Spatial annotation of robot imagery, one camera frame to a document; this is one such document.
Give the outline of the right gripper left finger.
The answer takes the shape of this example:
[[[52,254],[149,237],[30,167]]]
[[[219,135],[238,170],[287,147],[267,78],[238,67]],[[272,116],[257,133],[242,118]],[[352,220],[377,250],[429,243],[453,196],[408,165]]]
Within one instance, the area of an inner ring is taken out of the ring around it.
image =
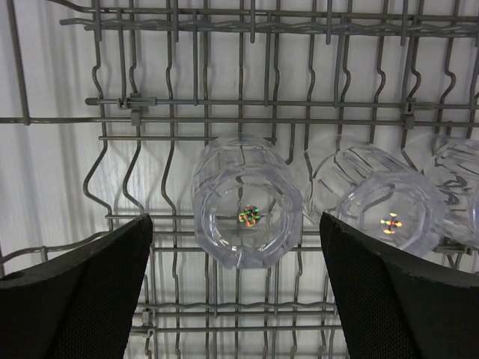
[[[2,358],[122,358],[153,223],[114,232],[1,279]]]

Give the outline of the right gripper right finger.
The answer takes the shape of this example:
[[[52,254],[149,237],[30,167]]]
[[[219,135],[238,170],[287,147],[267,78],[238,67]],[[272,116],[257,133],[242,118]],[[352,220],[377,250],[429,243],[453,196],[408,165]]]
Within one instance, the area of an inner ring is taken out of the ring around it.
[[[477,358],[478,276],[325,214],[320,239],[351,358]]]

